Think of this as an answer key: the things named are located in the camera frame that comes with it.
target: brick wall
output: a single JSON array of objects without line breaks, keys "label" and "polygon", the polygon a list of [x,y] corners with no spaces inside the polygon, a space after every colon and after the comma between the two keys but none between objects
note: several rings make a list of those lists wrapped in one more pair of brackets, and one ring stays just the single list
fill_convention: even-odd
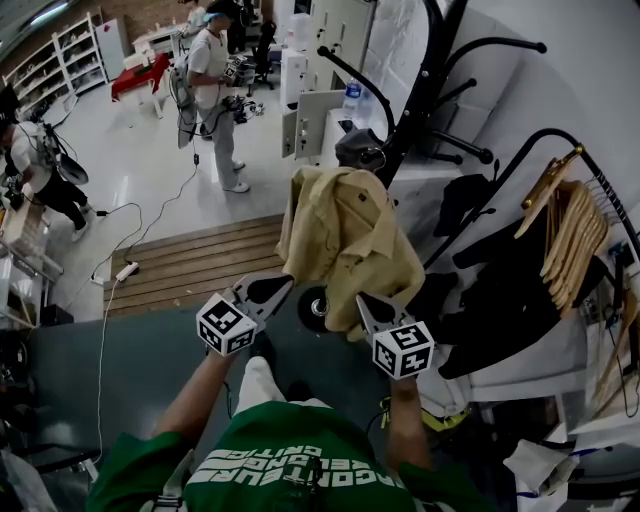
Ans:
[{"label": "brick wall", "polygon": [[40,30],[22,41],[2,62],[0,77],[10,73],[24,59],[51,39],[51,34],[61,32],[65,25],[73,25],[87,12],[95,14],[102,8],[104,21],[121,17],[124,19],[129,42],[155,30],[155,24],[170,25],[175,16],[178,23],[187,20],[189,7],[179,4],[177,0],[80,0],[67,8],[62,14]]}]

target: beige jacket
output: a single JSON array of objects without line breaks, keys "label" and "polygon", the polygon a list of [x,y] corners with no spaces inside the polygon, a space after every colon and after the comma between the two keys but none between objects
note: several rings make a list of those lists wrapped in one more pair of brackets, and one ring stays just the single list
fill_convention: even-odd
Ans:
[{"label": "beige jacket", "polygon": [[368,171],[303,167],[291,180],[291,196],[276,248],[283,272],[296,284],[324,281],[330,331],[361,339],[356,295],[393,297],[406,306],[424,282],[424,269],[396,225],[387,191]]}]

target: green shirt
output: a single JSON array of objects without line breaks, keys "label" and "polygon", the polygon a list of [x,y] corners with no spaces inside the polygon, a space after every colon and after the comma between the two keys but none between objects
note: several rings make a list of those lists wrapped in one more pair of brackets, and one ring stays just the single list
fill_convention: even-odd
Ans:
[{"label": "green shirt", "polygon": [[[162,494],[188,450],[175,433],[149,441],[121,435],[87,510],[137,512]],[[215,450],[187,475],[183,498],[190,512],[312,510],[312,468],[319,465],[313,510],[414,512],[420,501],[456,512],[492,510],[459,470],[403,464],[400,478],[393,478],[377,463],[365,434],[336,411],[286,402],[236,415]]]}]

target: wooden floor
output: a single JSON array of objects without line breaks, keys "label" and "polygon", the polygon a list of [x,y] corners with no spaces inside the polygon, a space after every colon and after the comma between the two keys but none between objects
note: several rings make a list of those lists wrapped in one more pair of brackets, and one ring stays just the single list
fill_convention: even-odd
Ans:
[{"label": "wooden floor", "polygon": [[[129,261],[138,274],[118,283],[109,316],[128,316],[205,303],[215,292],[257,271],[279,271],[275,254],[282,216],[238,222],[135,246]],[[112,280],[104,285],[107,308],[125,250],[113,255]]]}]

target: red tablecloth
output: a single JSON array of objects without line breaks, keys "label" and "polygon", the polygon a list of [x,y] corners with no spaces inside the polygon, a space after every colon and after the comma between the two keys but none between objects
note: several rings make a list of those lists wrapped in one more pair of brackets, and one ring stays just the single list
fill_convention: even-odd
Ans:
[{"label": "red tablecloth", "polygon": [[115,81],[111,84],[111,99],[113,101],[118,101],[118,96],[131,89],[135,89],[136,87],[153,81],[153,93],[158,90],[160,87],[160,80],[162,79],[162,74],[169,68],[169,57],[167,57],[166,53],[161,53],[160,55],[156,55],[156,61],[153,63],[153,67],[147,71],[146,73],[140,73],[136,75],[136,70],[142,68],[142,64],[136,66],[133,69],[125,69],[120,76],[115,79]]}]

